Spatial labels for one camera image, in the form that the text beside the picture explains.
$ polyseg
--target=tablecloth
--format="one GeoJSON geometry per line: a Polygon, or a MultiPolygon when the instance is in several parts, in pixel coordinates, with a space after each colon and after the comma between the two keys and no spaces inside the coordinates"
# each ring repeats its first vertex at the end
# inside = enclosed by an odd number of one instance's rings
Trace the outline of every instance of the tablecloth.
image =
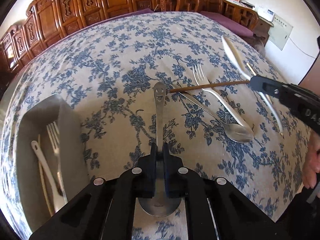
{"type": "MultiPolygon", "coordinates": [[[[201,63],[211,82],[242,80],[222,48],[228,35],[254,70],[282,81],[250,45],[204,16],[166,12],[126,17],[90,26],[35,58],[23,74],[9,106],[1,142],[0,208],[14,230],[31,234],[20,202],[15,170],[16,136],[23,114],[52,93],[60,93],[79,115],[90,178],[118,177],[149,154],[156,138],[153,85],[196,85],[192,66],[201,63]]],[[[223,176],[276,221],[301,184],[309,128],[273,99],[284,127],[249,85],[216,89],[252,127],[255,138],[241,144],[226,137],[221,124],[178,94],[164,106],[164,142],[171,154],[201,177],[223,176]]],[[[224,122],[235,122],[217,99],[194,97],[224,122]]],[[[185,208],[164,218],[150,217],[136,204],[132,239],[187,240],[185,208]]]]}

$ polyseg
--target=metal bolt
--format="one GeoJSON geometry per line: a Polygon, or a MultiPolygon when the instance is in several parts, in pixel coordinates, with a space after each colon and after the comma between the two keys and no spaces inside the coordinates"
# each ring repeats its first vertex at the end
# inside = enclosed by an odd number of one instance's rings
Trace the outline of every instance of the metal bolt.
{"type": "Polygon", "coordinates": [[[219,185],[225,185],[227,183],[227,180],[225,178],[217,178],[217,183],[219,185]]]}
{"type": "Polygon", "coordinates": [[[96,178],[96,179],[93,181],[93,184],[99,186],[99,185],[103,184],[103,182],[104,182],[104,181],[103,181],[103,178],[96,178]]]}
{"type": "Polygon", "coordinates": [[[135,168],[132,169],[132,173],[133,173],[133,174],[139,174],[139,173],[141,173],[141,172],[142,172],[142,169],[139,168],[139,167],[135,167],[135,168]]]}
{"type": "Polygon", "coordinates": [[[185,168],[185,167],[181,167],[181,168],[178,169],[178,172],[181,173],[181,174],[186,174],[186,173],[188,173],[188,169],[185,168]]]}

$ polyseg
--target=blue floral pattern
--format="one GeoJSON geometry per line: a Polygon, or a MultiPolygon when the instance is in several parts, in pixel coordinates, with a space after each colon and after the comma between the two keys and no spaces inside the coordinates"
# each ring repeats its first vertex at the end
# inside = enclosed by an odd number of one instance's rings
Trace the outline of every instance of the blue floral pattern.
{"type": "MultiPolygon", "coordinates": [[[[228,35],[244,62],[263,76],[282,81],[277,70],[229,30],[197,13],[166,12],[131,16],[83,29],[47,49],[26,68],[9,106],[1,140],[1,201],[9,223],[22,239],[31,234],[22,211],[15,170],[16,135],[23,114],[59,93],[81,118],[81,140],[89,176],[113,179],[137,165],[156,140],[153,85],[168,89],[196,85],[192,66],[203,64],[210,82],[241,80],[222,49],[228,35]]],[[[203,178],[223,176],[274,221],[301,184],[309,128],[274,99],[284,126],[249,85],[221,87],[221,96],[252,127],[247,144],[231,141],[222,125],[179,94],[168,94],[164,142],[203,178]]],[[[215,97],[193,97],[236,122],[215,97]]],[[[133,240],[185,240],[185,209],[150,218],[136,205],[133,240]]]]}

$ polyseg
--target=gray container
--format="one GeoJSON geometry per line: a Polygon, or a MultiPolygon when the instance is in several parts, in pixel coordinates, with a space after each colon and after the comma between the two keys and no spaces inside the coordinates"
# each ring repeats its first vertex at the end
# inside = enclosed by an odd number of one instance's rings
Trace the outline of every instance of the gray container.
{"type": "MultiPolygon", "coordinates": [[[[84,145],[80,139],[80,121],[62,97],[53,94],[24,114],[18,130],[17,181],[23,211],[32,232],[43,225],[50,214],[42,189],[38,158],[31,147],[31,141],[37,141],[40,134],[40,147],[58,182],[58,159],[53,153],[46,130],[46,125],[53,121],[58,122],[60,132],[61,175],[67,200],[70,201],[89,183],[83,157],[84,145]]],[[[51,187],[45,173],[44,178],[50,202],[53,203],[51,187]]]]}

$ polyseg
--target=wire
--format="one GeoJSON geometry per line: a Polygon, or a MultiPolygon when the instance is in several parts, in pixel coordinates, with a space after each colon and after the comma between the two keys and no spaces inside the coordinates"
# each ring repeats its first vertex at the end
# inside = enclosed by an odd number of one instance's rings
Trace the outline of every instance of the wire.
{"type": "Polygon", "coordinates": [[[299,50],[301,50],[304,54],[306,54],[307,56],[309,56],[309,57],[311,57],[311,58],[314,58],[314,59],[316,59],[315,57],[313,57],[313,56],[311,56],[311,55],[309,55],[309,54],[307,54],[307,53],[305,53],[302,49],[300,49],[294,42],[293,42],[293,40],[289,37],[289,39],[292,41],[292,43],[299,49],[299,50]]]}

